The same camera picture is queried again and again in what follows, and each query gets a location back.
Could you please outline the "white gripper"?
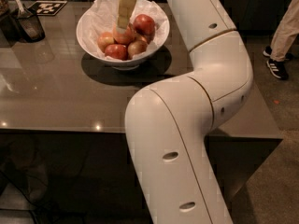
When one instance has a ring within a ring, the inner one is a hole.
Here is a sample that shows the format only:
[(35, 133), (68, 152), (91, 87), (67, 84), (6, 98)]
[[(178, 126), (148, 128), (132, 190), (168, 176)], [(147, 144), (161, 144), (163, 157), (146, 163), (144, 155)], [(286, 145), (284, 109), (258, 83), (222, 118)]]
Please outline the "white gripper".
[(135, 9), (136, 0), (119, 0), (118, 17), (116, 22), (117, 31), (124, 33), (127, 29), (133, 11)]

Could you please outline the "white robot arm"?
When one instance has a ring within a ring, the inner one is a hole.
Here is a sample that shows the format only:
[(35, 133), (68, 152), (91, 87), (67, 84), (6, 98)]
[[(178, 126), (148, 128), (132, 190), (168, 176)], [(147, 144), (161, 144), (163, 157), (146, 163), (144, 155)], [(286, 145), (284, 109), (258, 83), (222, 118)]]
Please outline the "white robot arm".
[(153, 224), (233, 224), (205, 148), (253, 83), (249, 55), (219, 0), (167, 0), (192, 71), (138, 91), (125, 134)]

